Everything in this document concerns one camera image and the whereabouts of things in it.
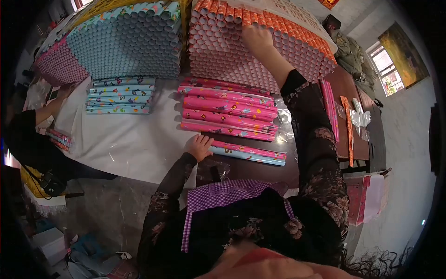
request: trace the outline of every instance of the apron strap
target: apron strap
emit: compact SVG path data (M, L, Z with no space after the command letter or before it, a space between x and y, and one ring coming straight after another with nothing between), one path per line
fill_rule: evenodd
M189 249L189 234L192 224L192 211L187 209L186 220L184 221L183 240L181 241L181 251L187 253Z
M291 204L289 203L288 199L283 199L283 203L285 205L285 210L288 214L288 217L292 220L294 218L294 213L293 209L291 208Z

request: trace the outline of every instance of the white box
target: white box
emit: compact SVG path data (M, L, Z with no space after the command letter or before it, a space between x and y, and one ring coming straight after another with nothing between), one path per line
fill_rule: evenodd
M65 239L63 233L57 228L34 235L33 243L39 247L51 266L61 261L66 255Z

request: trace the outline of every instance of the window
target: window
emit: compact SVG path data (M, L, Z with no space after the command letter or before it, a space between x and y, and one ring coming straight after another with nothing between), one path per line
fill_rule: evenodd
M378 76L384 87L386 96L390 96L393 93L404 89L403 81L400 77L400 74L398 74L398 71L396 70L395 65L390 59L389 54L387 54L387 51L380 44L380 42L377 42L372 47L370 47L367 50L367 53L368 55L370 55L370 58L375 65Z

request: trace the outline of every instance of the poster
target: poster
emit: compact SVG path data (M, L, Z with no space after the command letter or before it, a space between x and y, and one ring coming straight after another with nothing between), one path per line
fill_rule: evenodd
M378 37L408 88L429 76L426 65L417 49L398 23L394 23Z

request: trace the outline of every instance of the floral black shirt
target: floral black shirt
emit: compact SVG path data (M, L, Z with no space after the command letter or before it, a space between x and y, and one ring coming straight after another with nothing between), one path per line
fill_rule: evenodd
M194 278L208 272L225 249L241 240L297 260L337 265L347 234L349 199L332 127L322 103L297 70L281 95L296 124L299 194L283 199L271 189L260 196L193 215L189 252L181 252L186 209L178 198L196 159L189 153L172 166L151 198L138 248L143 278Z

